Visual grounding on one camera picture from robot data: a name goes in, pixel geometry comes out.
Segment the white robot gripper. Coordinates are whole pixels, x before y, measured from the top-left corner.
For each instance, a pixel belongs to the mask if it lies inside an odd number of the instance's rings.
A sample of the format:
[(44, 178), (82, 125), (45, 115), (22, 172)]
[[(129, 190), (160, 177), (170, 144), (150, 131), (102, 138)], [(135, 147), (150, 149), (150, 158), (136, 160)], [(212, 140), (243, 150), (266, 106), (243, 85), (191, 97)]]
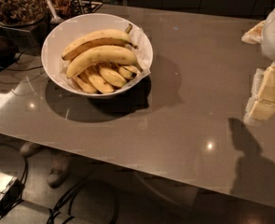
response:
[[(275, 61), (275, 8), (265, 21), (247, 31), (241, 38), (247, 44), (260, 44), (262, 53)], [(266, 70), (258, 68), (254, 74), (251, 97), (245, 108), (243, 121), (257, 126), (275, 113), (275, 62)]]

